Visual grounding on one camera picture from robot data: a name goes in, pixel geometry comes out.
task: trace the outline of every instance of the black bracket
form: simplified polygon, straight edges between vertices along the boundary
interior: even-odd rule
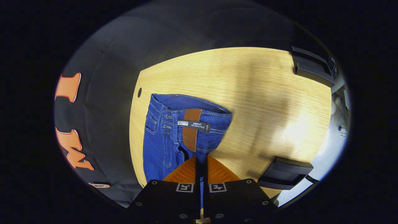
[[[293,46],[292,58],[296,75],[312,79],[328,87],[335,85],[332,71],[324,58]]]
[[[258,184],[262,187],[290,190],[303,180],[313,168],[310,163],[276,156],[258,179]]]
[[[211,223],[262,223],[276,205],[253,179],[204,186],[205,218]]]
[[[200,219],[200,186],[151,180],[128,210],[136,223],[195,223]]]

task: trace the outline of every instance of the jeans label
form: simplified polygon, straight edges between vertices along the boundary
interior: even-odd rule
[[[196,129],[203,132],[208,132],[210,130],[210,124],[201,121],[191,121],[191,120],[179,120],[178,126]]]

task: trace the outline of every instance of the jeans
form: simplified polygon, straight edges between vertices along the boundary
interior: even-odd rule
[[[204,128],[198,128],[194,149],[184,144],[181,125],[185,112],[190,109],[201,109],[199,122],[204,124]],[[220,144],[231,120],[231,112],[204,99],[180,94],[152,94],[142,151],[146,181],[163,180],[194,155],[199,163],[204,163],[206,156]]]

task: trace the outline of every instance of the jeans pocket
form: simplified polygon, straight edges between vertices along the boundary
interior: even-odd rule
[[[148,113],[145,122],[145,130],[151,133],[155,133],[157,129],[158,129],[157,119],[152,115],[152,113]]]

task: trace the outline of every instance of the table surface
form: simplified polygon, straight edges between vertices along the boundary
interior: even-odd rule
[[[164,61],[140,72],[131,104],[131,158],[143,186],[142,144],[153,93],[200,97],[231,111],[230,127],[210,155],[242,179],[257,181],[274,156],[310,163],[330,120],[330,88],[295,75],[288,51],[232,47]],[[270,198],[281,192],[263,190]]]

